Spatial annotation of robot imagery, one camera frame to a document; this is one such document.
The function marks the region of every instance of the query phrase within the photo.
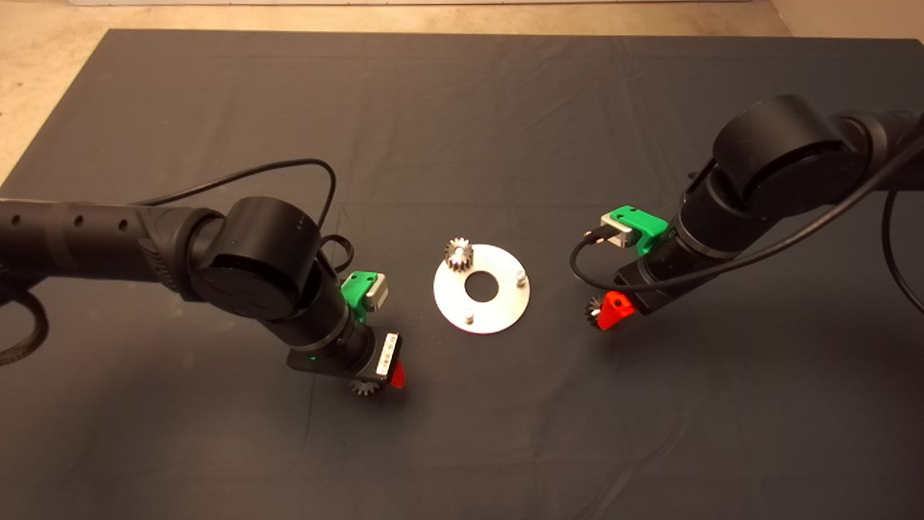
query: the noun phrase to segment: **beige floor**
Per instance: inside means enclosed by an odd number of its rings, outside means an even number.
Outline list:
[[[922,16],[921,0],[414,7],[0,0],[0,181],[110,28],[924,38]]]

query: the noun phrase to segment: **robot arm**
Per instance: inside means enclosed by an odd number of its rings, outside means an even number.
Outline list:
[[[780,219],[840,203],[922,137],[921,114],[852,112],[823,118],[795,96],[752,106],[719,133],[712,160],[691,176],[670,221],[631,206],[603,216],[591,238],[638,245],[641,256],[616,271],[607,287],[623,294],[610,295],[609,306],[592,304],[589,317],[603,310],[609,325],[619,317],[614,305],[625,316],[627,308],[643,315],[660,309],[714,276],[657,290],[644,286],[733,261]],[[921,171],[924,155],[916,154],[877,189],[924,190]],[[641,289],[620,289],[629,286]]]
[[[387,293],[384,275],[354,273],[341,289],[320,248],[314,221],[272,198],[242,199],[227,216],[0,200],[0,280],[9,287],[48,277],[159,282],[258,320],[292,347],[296,370],[378,385],[403,378],[400,335],[365,324]]]

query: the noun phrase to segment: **red part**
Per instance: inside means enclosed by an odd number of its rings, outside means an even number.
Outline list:
[[[597,315],[597,325],[602,330],[609,330],[633,314],[635,314],[635,306],[622,292],[609,291],[603,296],[603,304]]]
[[[395,372],[392,374],[391,385],[397,389],[403,389],[405,384],[405,374],[404,374],[404,365],[401,365],[401,362],[395,364]]]

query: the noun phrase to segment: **gear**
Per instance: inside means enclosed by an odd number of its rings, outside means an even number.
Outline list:
[[[454,238],[446,244],[446,264],[454,271],[465,271],[471,267],[472,248],[468,239]]]
[[[584,307],[584,317],[587,318],[587,322],[594,328],[600,328],[600,324],[597,323],[597,316],[600,315],[600,307],[602,305],[603,298],[594,296],[587,302],[587,306]]]
[[[358,380],[349,382],[349,389],[364,397],[367,395],[372,395],[379,388],[381,388],[379,383],[367,383]]]

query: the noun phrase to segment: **circular metal plate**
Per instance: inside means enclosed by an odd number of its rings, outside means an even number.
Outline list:
[[[440,262],[433,277],[433,298],[443,316],[456,327],[473,334],[493,334],[515,324],[529,303],[529,278],[517,285],[517,273],[526,270],[507,251],[484,243],[472,245],[471,267],[460,273]],[[497,279],[497,295],[489,302],[476,302],[468,296],[465,281],[484,271]]]

